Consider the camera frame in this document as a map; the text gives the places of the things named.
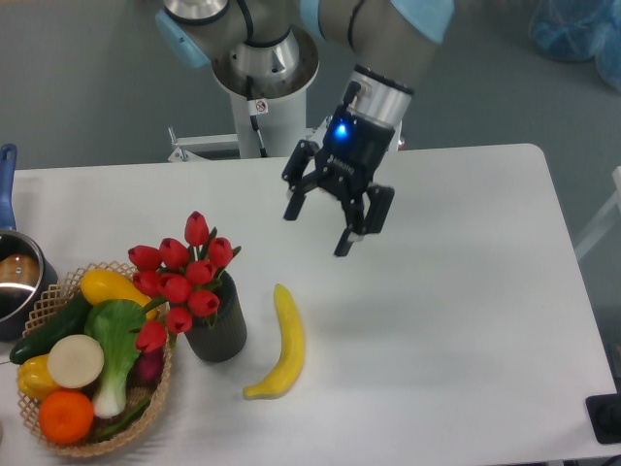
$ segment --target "fruit basket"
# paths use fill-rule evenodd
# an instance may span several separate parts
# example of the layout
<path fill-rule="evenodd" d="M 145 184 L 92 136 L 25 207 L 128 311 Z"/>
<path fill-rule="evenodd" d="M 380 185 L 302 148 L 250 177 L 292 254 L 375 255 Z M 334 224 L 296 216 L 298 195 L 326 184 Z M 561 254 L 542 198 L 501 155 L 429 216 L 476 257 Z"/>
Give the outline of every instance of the fruit basket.
<path fill-rule="evenodd" d="M 35 304 L 34 310 L 30 313 L 28 322 L 25 325 L 23 336 L 27 336 L 35 329 L 43 325 L 48 319 L 58 312 L 73 296 L 80 290 L 80 282 L 84 274 L 92 269 L 107 269 L 118 272 L 131 280 L 131 276 L 136 269 L 127 264 L 118 262 L 89 264 L 85 268 L 80 268 L 73 273 L 69 273 L 64 280 L 53 284 L 41 296 Z M 172 352 L 168 345 L 164 346 L 164 365 L 162 374 L 157 383 L 142 383 L 136 376 L 130 373 L 127 379 L 127 403 L 124 411 L 115 417 L 102 419 L 96 417 L 93 421 L 89 435 L 85 440 L 70 446 L 60 446 L 50 442 L 43 435 L 39 425 L 38 416 L 41 402 L 19 393 L 18 406 L 23 424 L 35 436 L 38 442 L 47 449 L 53 450 L 59 455 L 85 458 L 108 453 L 119 449 L 141 435 L 155 420 L 159 414 L 166 394 L 171 375 Z M 124 430 L 113 435 L 109 440 L 99 443 L 89 443 L 88 438 L 92 438 L 106 429 L 111 424 L 119 421 L 120 418 L 131 411 L 136 405 L 149 397 L 149 403 L 140 417 L 131 422 Z"/>

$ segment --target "blue pot handle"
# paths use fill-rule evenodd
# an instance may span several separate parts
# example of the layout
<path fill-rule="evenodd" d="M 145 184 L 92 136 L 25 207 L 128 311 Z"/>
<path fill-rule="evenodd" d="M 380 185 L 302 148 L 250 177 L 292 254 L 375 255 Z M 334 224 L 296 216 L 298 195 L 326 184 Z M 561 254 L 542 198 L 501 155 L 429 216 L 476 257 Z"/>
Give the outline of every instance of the blue pot handle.
<path fill-rule="evenodd" d="M 15 230 L 16 217 L 13 214 L 11 196 L 13 193 L 13 178 L 16 172 L 16 145 L 4 145 L 0 149 L 0 156 L 0 229 Z"/>

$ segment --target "red tulip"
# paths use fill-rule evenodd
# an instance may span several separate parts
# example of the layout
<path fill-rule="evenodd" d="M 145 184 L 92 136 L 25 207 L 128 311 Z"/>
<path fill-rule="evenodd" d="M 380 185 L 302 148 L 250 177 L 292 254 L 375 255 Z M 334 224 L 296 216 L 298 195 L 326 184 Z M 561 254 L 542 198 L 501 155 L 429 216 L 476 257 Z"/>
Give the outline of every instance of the red tulip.
<path fill-rule="evenodd" d="M 164 259 L 164 264 L 169 269 L 180 269 L 190 261 L 190 253 L 187 248 L 173 238 L 163 239 L 159 251 L 162 254 L 162 259 Z"/>
<path fill-rule="evenodd" d="M 159 276 L 157 291 L 171 303 L 181 304 L 190 296 L 192 283 L 182 275 L 162 274 Z"/>
<path fill-rule="evenodd" d="M 209 283 L 215 275 L 215 267 L 207 260 L 190 262 L 185 269 L 185 277 L 192 284 Z"/>
<path fill-rule="evenodd" d="M 138 333 L 136 350 L 151 352 L 162 348 L 166 344 L 166 327 L 157 320 L 147 320 Z"/>
<path fill-rule="evenodd" d="M 226 238 L 215 238 L 210 242 L 207 256 L 215 267 L 226 267 L 233 259 L 231 243 Z"/>
<path fill-rule="evenodd" d="M 190 294 L 187 305 L 195 316 L 207 317 L 217 311 L 220 299 L 211 291 L 199 289 Z"/>
<path fill-rule="evenodd" d="M 185 224 L 185 241 L 189 245 L 199 247 L 207 242 L 210 229 L 202 214 L 194 211 Z"/>
<path fill-rule="evenodd" d="M 143 272 L 134 274 L 132 282 L 134 283 L 134 286 L 136 286 L 136 288 L 146 296 L 150 298 L 159 296 L 159 291 L 157 290 L 159 275 L 157 275 L 157 272 L 154 270 L 144 270 Z"/>
<path fill-rule="evenodd" d="M 186 308 L 177 306 L 166 314 L 166 326 L 175 334 L 187 332 L 192 328 L 192 314 Z"/>
<path fill-rule="evenodd" d="M 138 270 L 157 270 L 162 263 L 162 254 L 151 246 L 136 246 L 127 254 Z"/>

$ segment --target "yellow banana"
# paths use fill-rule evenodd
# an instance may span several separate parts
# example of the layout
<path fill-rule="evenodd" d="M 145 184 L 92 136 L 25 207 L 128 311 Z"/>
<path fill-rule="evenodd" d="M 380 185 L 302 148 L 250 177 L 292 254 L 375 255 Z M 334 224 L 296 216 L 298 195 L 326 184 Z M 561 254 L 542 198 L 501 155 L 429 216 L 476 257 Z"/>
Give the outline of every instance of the yellow banana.
<path fill-rule="evenodd" d="M 293 296 L 281 284 L 274 288 L 274 305 L 282 341 L 280 358 L 263 381 L 244 388 L 246 399 L 279 398 L 284 395 L 297 380 L 304 364 L 304 327 Z"/>

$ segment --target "fake vegetable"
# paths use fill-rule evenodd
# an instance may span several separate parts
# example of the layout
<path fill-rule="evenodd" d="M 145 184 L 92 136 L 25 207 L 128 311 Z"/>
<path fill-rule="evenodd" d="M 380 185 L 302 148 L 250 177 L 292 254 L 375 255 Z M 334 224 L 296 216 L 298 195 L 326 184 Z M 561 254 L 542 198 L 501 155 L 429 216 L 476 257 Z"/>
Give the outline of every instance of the fake vegetable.
<path fill-rule="evenodd" d="M 143 352 L 136 361 L 134 371 L 144 383 L 157 383 L 164 369 L 164 349 Z"/>
<path fill-rule="evenodd" d="M 27 337 L 21 339 L 11 350 L 9 358 L 14 364 L 23 364 L 28 359 L 48 354 L 56 342 L 69 335 L 82 333 L 88 312 L 92 306 L 80 292 L 65 306 Z"/>
<path fill-rule="evenodd" d="M 96 444 L 99 442 L 103 442 L 105 440 L 111 439 L 114 435 L 119 432 L 122 432 L 129 424 L 131 424 L 134 420 L 139 418 L 147 408 L 149 402 L 151 401 L 149 396 L 146 396 L 142 400 L 138 402 L 136 406 L 134 406 L 131 410 L 129 410 L 123 417 L 115 424 L 107 426 L 105 429 L 102 429 L 97 434 L 93 435 L 89 440 L 89 442 Z"/>
<path fill-rule="evenodd" d="M 17 387 L 24 395 L 43 401 L 60 389 L 48 372 L 48 355 L 31 357 L 17 368 Z"/>
<path fill-rule="evenodd" d="M 109 299 L 128 299 L 144 307 L 151 300 L 122 274 L 113 270 L 89 270 L 82 277 L 80 289 L 86 300 L 93 306 Z M 156 310 L 147 313 L 147 318 L 155 318 L 156 316 Z"/>
<path fill-rule="evenodd" d="M 104 301 L 91 312 L 94 317 L 89 316 L 84 333 L 97 340 L 104 351 L 104 369 L 93 407 L 96 416 L 108 418 L 125 408 L 127 375 L 140 355 L 136 338 L 147 318 L 138 303 L 126 299 Z"/>
<path fill-rule="evenodd" d="M 48 371 L 64 388 L 82 388 L 94 382 L 104 367 L 104 352 L 86 335 L 70 335 L 49 352 Z"/>
<path fill-rule="evenodd" d="M 39 408 L 39 426 L 50 442 L 69 445 L 83 439 L 93 423 L 93 405 L 78 391 L 59 390 Z"/>

